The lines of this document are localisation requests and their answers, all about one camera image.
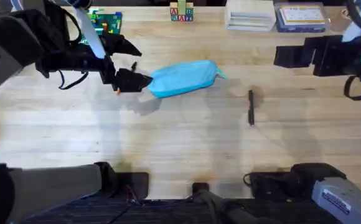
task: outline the wooden table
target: wooden table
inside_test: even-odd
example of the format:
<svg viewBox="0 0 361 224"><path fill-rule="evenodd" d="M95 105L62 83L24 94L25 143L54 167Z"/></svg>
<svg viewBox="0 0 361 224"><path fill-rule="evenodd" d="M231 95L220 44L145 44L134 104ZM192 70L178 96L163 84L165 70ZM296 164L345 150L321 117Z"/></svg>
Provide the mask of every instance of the wooden table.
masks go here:
<svg viewBox="0 0 361 224"><path fill-rule="evenodd" d="M277 45L302 44L312 34L225 30L222 7L196 7L193 23L169 21L166 7L105 8L113 11L124 12L122 33L143 53L115 55L117 67L137 60L148 74L211 59L229 80L159 100L148 90L117 96L97 74L62 91L58 73L47 80L27 67L0 87L0 162L108 161L116 171L149 172L149 198L186 197L193 182L209 182L223 197L248 197L243 174L300 162L332 164L361 188L361 102L343 96L347 77L273 66ZM65 75L69 83L80 77ZM247 122L250 88L258 102L254 128Z"/></svg>

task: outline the label sticker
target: label sticker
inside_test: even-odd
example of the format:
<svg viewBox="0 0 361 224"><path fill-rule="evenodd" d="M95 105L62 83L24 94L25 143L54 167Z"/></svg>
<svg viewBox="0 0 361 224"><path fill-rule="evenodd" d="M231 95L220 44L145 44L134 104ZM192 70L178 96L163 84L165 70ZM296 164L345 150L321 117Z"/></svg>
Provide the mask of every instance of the label sticker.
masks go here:
<svg viewBox="0 0 361 224"><path fill-rule="evenodd" d="M333 194L327 189L323 190L322 196L324 199L331 202L333 205L335 205L337 208L339 208L341 211L343 211L345 214L349 215L350 209L352 208L348 203L343 201L341 198Z"/></svg>

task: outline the green circuit board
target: green circuit board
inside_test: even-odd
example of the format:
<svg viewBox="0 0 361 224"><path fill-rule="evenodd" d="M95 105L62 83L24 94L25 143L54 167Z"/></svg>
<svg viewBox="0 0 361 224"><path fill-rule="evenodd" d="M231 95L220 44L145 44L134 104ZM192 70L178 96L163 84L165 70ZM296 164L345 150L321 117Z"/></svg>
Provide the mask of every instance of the green circuit board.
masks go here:
<svg viewBox="0 0 361 224"><path fill-rule="evenodd" d="M95 14L95 11L92 11L91 14L88 14L88 17L91 19L98 35L102 34L104 30L111 34L120 34L121 22L123 20L121 12L116 12L115 14ZM88 45L88 41L83 35L80 43Z"/></svg>

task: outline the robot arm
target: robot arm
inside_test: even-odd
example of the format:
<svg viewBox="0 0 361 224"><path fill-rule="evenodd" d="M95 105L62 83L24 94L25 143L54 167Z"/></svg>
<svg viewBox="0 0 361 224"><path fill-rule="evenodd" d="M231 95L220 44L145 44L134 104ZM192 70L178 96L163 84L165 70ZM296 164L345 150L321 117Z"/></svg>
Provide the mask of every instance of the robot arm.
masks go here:
<svg viewBox="0 0 361 224"><path fill-rule="evenodd" d="M90 1L69 1L83 23L81 28L60 6L48 0L30 2L31 9L24 4L24 10L0 16L0 84L32 63L46 78L57 70L81 71L85 77L88 72L99 72L103 84L112 85L114 91L141 91L150 84L152 78L145 75L123 68L116 71L110 59L114 53L142 54L122 35L96 34L91 22L85 21ZM75 40L70 40L67 16L79 31ZM80 43L82 33L90 45Z"/></svg>

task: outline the blue pencil case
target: blue pencil case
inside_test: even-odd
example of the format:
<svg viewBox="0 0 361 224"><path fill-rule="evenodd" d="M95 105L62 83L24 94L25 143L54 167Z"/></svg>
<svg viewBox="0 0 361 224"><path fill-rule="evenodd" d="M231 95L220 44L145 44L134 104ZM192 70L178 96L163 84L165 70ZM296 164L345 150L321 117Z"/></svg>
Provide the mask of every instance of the blue pencil case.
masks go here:
<svg viewBox="0 0 361 224"><path fill-rule="evenodd" d="M148 88L158 98L174 96L208 87L217 75L227 79L211 60L181 62L153 72Z"/></svg>

